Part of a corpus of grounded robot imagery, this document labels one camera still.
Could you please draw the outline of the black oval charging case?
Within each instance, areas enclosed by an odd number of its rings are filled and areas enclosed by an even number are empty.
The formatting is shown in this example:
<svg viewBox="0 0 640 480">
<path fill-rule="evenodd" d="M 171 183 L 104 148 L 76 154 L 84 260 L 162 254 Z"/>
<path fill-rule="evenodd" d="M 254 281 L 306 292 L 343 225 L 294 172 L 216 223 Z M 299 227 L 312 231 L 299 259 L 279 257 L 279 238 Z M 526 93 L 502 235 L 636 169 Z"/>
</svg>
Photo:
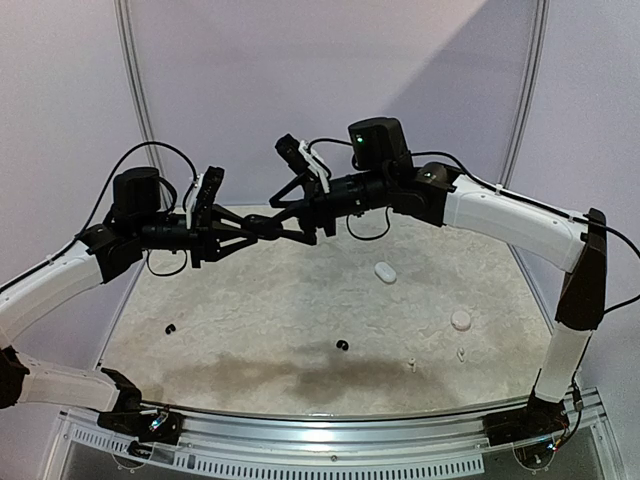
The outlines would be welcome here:
<svg viewBox="0 0 640 480">
<path fill-rule="evenodd" d="M 242 228 L 260 240 L 274 241 L 280 237 L 282 225 L 270 217 L 249 214 L 243 218 Z"/>
</svg>

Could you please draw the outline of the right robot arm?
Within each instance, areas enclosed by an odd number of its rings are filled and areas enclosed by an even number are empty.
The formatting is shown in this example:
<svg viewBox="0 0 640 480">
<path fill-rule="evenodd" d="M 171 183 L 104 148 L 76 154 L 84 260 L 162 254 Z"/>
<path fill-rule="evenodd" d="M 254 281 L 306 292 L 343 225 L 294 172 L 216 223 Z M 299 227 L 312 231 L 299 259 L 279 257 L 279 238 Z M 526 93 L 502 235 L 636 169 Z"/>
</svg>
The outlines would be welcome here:
<svg viewBox="0 0 640 480">
<path fill-rule="evenodd" d="M 304 195 L 289 200 L 286 190 L 271 198 L 277 220 L 294 218 L 292 239 L 314 244 L 316 233 L 335 232 L 341 217 L 389 208 L 435 227 L 481 234 L 528 251 L 564 275 L 555 327 L 525 406 L 487 415 L 491 445 L 555 436 L 564 445 L 576 432 L 564 404 L 578 397 L 575 377 L 589 341 L 603 320 L 606 300 L 606 220 L 598 210 L 576 214 L 519 196 L 471 174 L 452 155 L 430 151 L 416 166 L 400 122 L 376 117 L 352 124 L 348 145 L 354 173 L 333 178 L 310 142 L 281 137 L 277 153 Z"/>
</svg>

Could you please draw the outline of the white oval charging case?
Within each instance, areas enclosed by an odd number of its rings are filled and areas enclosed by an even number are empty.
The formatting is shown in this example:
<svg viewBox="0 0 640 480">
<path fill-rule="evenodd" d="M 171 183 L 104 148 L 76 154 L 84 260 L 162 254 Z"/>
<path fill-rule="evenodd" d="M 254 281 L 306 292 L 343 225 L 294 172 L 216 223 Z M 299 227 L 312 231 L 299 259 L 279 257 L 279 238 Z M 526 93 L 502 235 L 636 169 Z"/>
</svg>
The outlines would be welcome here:
<svg viewBox="0 0 640 480">
<path fill-rule="evenodd" d="M 374 273 L 385 284 L 393 284 L 397 280 L 395 269 L 384 261 L 377 262 L 374 265 Z"/>
</svg>

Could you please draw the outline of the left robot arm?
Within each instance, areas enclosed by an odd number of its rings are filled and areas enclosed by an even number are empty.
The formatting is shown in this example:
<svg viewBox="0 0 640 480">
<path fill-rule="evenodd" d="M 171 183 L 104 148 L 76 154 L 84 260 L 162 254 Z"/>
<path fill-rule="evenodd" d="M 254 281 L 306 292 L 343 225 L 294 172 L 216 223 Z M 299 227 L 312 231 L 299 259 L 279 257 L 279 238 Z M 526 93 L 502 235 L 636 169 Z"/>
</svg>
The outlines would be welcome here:
<svg viewBox="0 0 640 480">
<path fill-rule="evenodd" d="M 183 415 L 142 405 L 141 391 L 120 372 L 79 370 L 19 353 L 13 341 L 38 320 L 79 294 L 105 285 L 141 261 L 146 250 L 184 251 L 193 267 L 217 262 L 256 243 L 241 217 L 216 205 L 224 171 L 197 176 L 186 211 L 160 205 L 171 186 L 158 169 L 137 167 L 113 180 L 105 220 L 78 234 L 71 247 L 1 291 L 1 406 L 50 403 L 98 412 L 97 423 L 140 443 L 178 443 Z"/>
</svg>

